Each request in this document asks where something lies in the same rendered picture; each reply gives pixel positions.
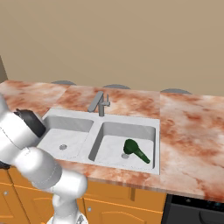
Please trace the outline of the grey sink tap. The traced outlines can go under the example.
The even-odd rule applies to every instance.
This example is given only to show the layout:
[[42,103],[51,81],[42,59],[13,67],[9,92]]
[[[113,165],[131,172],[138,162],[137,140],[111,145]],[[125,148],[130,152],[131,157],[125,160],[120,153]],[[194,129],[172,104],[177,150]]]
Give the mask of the grey sink tap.
[[98,91],[92,100],[91,104],[87,108],[87,111],[92,113],[95,109],[98,109],[98,114],[100,117],[104,116],[104,108],[110,106],[110,101],[104,101],[104,93],[102,91]]

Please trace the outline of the white double basin sink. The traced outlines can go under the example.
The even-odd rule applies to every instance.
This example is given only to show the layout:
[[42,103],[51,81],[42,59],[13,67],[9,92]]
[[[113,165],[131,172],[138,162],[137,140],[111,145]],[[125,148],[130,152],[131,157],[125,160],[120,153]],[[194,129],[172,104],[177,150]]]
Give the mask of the white double basin sink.
[[[54,158],[124,169],[133,172],[160,173],[160,121],[125,115],[98,116],[61,108],[44,115],[46,133],[38,147]],[[135,154],[126,155],[127,139],[137,142],[150,160],[146,164]]]

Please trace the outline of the grey round stool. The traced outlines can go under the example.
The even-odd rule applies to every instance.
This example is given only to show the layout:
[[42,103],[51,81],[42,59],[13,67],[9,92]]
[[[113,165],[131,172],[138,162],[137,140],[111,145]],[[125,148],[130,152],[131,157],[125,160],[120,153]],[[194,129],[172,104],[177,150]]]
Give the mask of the grey round stool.
[[124,86],[124,85],[120,85],[120,84],[110,84],[110,85],[104,86],[104,88],[130,89],[129,87]]
[[52,84],[61,84],[61,85],[75,85],[75,83],[69,81],[69,80],[56,80],[56,81],[53,81],[51,82]]
[[162,91],[160,91],[161,93],[173,93],[173,94],[185,94],[185,95],[191,95],[192,93],[183,90],[183,89],[179,89],[179,88],[167,88],[164,89]]

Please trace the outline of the dark green ladle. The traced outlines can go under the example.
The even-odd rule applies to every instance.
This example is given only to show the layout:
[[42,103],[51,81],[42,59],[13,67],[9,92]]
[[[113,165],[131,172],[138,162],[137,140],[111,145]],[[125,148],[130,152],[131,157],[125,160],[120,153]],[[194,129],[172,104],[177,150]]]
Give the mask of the dark green ladle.
[[148,157],[140,150],[136,141],[132,139],[127,139],[123,146],[123,152],[126,155],[135,154],[137,157],[142,159],[146,164],[149,164],[151,161]]

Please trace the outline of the orange drawer front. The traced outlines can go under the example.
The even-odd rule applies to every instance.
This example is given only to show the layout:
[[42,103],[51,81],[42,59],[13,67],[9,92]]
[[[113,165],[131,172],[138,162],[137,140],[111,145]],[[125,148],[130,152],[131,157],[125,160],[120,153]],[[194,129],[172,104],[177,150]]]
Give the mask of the orange drawer front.
[[120,185],[89,181],[85,196],[110,200],[130,200],[131,189]]

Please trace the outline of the orange cupboard door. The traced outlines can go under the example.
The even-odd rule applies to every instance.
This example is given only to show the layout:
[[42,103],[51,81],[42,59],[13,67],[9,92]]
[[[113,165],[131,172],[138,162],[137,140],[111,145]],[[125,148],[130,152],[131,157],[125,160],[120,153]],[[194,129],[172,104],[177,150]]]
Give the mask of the orange cupboard door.
[[8,173],[29,222],[31,224],[46,224],[54,214],[53,195],[35,188],[15,167],[11,167]]
[[163,214],[95,199],[84,199],[84,204],[89,224],[161,224]]
[[30,224],[13,185],[0,184],[0,224]]

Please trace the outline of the black dishwasher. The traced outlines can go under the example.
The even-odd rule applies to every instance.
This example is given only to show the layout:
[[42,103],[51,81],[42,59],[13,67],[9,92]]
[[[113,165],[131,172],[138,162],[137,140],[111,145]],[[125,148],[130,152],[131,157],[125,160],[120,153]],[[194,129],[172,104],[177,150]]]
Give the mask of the black dishwasher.
[[224,203],[168,194],[161,224],[224,224]]

